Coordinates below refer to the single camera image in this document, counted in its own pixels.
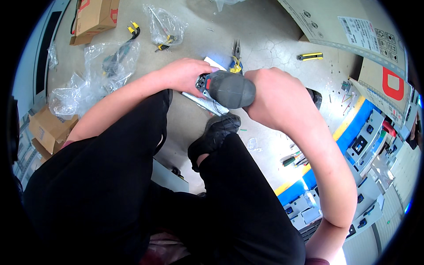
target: wire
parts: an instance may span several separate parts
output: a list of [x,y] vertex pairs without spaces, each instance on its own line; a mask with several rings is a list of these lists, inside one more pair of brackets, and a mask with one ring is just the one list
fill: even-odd
[[132,28],[127,26],[128,30],[131,32],[132,37],[126,41],[124,44],[119,47],[118,51],[116,51],[114,54],[109,55],[103,60],[102,68],[104,71],[104,74],[107,77],[115,76],[117,75],[118,71],[118,64],[127,56],[128,52],[130,51],[130,44],[131,42],[138,37],[140,34],[140,27],[137,25],[137,23],[132,22],[133,26],[136,28],[136,31]]
[[78,13],[78,1],[77,1],[77,5],[75,6],[75,15],[74,15],[74,19],[72,20],[71,29],[70,29],[70,33],[72,35],[74,34],[74,31],[72,29],[74,28],[74,23],[75,23],[75,19],[77,18],[77,13]]
[[234,64],[233,68],[230,69],[230,72],[231,73],[238,73],[238,72],[240,72],[242,70],[241,67],[240,67],[240,62],[237,59],[237,57],[235,57],[235,56],[233,56],[233,59],[235,60],[234,61],[235,64]]
[[[238,135],[240,135],[240,131],[239,131],[239,129],[238,129],[238,127],[236,126],[236,124],[234,123],[234,120],[233,120],[233,118],[231,118],[230,116],[228,116],[228,115],[226,115],[226,114],[223,114],[219,109],[218,109],[218,107],[216,106],[216,100],[213,100],[213,106],[215,107],[215,110],[221,115],[221,116],[224,116],[224,117],[227,117],[227,119],[229,119],[230,120],[230,122],[231,122],[231,124],[234,126],[234,128],[236,128],[237,129],[237,134]],[[224,124],[224,120],[222,119],[221,120],[221,122],[222,122],[222,127],[224,127],[224,132],[225,132],[225,135],[227,134],[227,130],[225,129],[225,124]]]

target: cardboard box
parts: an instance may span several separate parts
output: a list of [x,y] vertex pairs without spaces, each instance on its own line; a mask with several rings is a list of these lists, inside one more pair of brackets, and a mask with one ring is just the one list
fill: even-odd
[[407,120],[412,87],[399,75],[364,58],[358,80],[349,78],[366,99],[376,105],[398,126]]
[[70,45],[90,43],[93,36],[116,27],[119,0],[78,0]]
[[32,139],[32,145],[35,147],[35,149],[41,154],[43,157],[42,163],[49,160],[53,155],[50,154],[37,139]]
[[78,116],[74,115],[71,120],[64,120],[53,115],[48,105],[46,105],[34,116],[29,116],[29,120],[28,127],[30,132],[47,152],[52,155],[62,148],[69,133],[78,122]]
[[407,80],[404,42],[379,1],[278,1],[303,31],[302,41],[355,53]]

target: black cable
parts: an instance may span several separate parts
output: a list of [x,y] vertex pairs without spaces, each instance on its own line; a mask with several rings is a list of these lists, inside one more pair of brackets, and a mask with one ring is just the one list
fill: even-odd
[[108,56],[102,64],[103,71],[105,71],[107,77],[111,77],[117,75],[118,64],[127,56],[129,51],[130,43],[137,38],[140,34],[140,28],[136,28],[137,33],[135,31],[132,32],[132,37],[126,41],[119,49],[113,54]]
[[[216,105],[216,103],[217,103],[217,101],[216,100],[213,100],[213,106],[215,107],[215,110],[221,115],[221,116],[224,116],[224,117],[227,117],[229,120],[230,120],[230,122],[231,122],[231,124],[234,126],[234,128],[236,128],[237,129],[237,134],[238,135],[240,135],[240,130],[239,130],[239,128],[236,126],[236,124],[234,123],[234,120],[233,120],[233,118],[231,118],[230,116],[228,116],[227,114],[223,114],[219,109],[218,109],[218,107],[217,107],[217,105]],[[225,132],[225,134],[227,134],[227,129],[225,128],[225,125],[224,125],[224,120],[221,120],[221,122],[222,122],[222,126],[224,127],[224,132]]]
[[75,7],[75,15],[74,15],[74,19],[72,20],[72,24],[71,24],[71,29],[70,29],[70,33],[73,35],[74,33],[72,32],[72,29],[74,28],[74,23],[75,23],[75,19],[77,18],[77,13],[78,13],[78,1],[77,1],[77,5]]

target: black pants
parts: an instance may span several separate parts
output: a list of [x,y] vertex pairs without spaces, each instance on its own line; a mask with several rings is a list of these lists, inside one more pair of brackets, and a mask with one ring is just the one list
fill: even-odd
[[151,181],[168,107],[157,93],[33,174],[24,204],[48,254],[137,263],[161,227],[204,264],[304,264],[301,235],[237,134],[201,163],[205,198]]

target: barcode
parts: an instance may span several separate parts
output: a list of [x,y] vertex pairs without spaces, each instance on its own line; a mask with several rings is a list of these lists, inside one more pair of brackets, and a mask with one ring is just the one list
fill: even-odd
[[373,40],[374,40],[375,48],[378,50],[378,42],[377,42],[377,38],[376,38],[376,37],[372,37],[372,38],[373,38]]
[[345,19],[344,17],[342,17],[342,20],[343,20],[343,24],[345,25],[345,28],[346,28],[346,30],[347,30],[347,33],[348,33],[349,35],[352,35],[352,32],[350,31],[350,28],[349,28],[349,26],[347,25],[347,21],[346,21],[346,19]]

